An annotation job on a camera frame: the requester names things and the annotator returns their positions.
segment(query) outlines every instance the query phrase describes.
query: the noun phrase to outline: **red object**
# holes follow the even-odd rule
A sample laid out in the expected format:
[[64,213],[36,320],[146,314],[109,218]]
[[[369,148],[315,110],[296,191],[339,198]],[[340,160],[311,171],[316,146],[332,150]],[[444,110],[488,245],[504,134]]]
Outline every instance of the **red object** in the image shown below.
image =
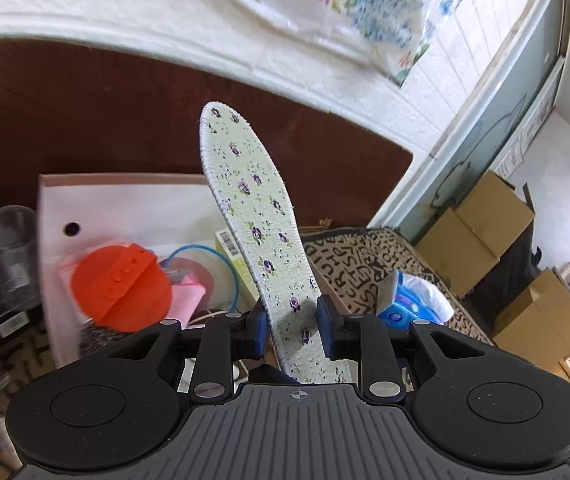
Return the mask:
[[74,270],[72,293],[95,323],[119,332],[164,319],[172,301],[171,282],[156,256],[136,244],[88,254]]

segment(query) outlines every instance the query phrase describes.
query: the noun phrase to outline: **brown wooden panel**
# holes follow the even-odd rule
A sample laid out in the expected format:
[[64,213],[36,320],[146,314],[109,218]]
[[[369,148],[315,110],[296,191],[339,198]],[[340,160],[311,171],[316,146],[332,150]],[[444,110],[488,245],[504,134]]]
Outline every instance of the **brown wooden panel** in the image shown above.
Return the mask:
[[108,50],[0,40],[0,206],[35,206],[40,173],[202,173],[198,119],[211,100],[252,124],[299,225],[366,225],[412,160],[348,121],[231,79]]

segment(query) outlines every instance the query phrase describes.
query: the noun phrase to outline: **cardboard box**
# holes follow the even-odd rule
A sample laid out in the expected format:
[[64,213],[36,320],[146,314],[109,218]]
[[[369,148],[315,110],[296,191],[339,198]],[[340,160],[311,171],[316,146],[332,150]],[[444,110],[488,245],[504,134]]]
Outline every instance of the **cardboard box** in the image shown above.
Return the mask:
[[249,311],[256,304],[259,297],[258,289],[249,272],[249,268],[229,229],[217,231],[215,237],[216,250],[219,251],[219,253],[225,254],[236,269],[236,273],[239,277],[240,293],[243,301],[240,302],[241,305],[238,310],[239,312]]
[[497,258],[534,219],[534,212],[492,171],[482,176],[456,214]]
[[436,221],[416,250],[458,296],[468,293],[498,263],[452,209]]
[[334,306],[336,307],[336,310],[338,310],[340,314],[349,316],[351,314],[350,309],[347,308],[347,305],[345,305],[345,302],[338,295],[338,292],[332,288],[332,285],[330,285],[325,277],[321,274],[321,271],[314,265],[309,256],[307,257],[307,261],[309,262],[310,269],[312,269],[312,274],[316,280],[316,285],[318,285],[318,290],[320,290],[322,294],[327,294],[331,298]]
[[498,316],[494,342],[548,371],[570,354],[570,293],[551,269]]
[[465,296],[533,219],[533,210],[488,171],[456,211],[448,209],[436,221],[416,250],[457,296]]
[[570,383],[570,377],[567,375],[567,372],[564,370],[564,368],[562,368],[560,363],[556,363],[554,367],[549,371]]

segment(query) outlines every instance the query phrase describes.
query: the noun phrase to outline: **metal screw head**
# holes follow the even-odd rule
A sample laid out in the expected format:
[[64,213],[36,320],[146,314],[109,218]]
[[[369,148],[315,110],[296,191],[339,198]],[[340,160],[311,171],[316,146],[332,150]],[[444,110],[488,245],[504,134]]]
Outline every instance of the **metal screw head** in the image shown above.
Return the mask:
[[391,381],[379,381],[369,387],[369,393],[377,397],[395,397],[401,392],[401,387]]
[[201,383],[194,387],[194,393],[203,399],[213,399],[225,393],[225,386],[219,383]]

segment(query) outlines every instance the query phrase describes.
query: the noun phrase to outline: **floral insole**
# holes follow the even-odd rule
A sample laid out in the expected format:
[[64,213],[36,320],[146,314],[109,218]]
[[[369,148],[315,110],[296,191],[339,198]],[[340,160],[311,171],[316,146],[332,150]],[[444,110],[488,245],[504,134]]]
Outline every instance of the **floral insole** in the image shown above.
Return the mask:
[[203,172],[267,309],[281,368],[301,383],[350,381],[347,362],[323,353],[315,319],[320,291],[267,150],[221,103],[203,108],[200,136]]

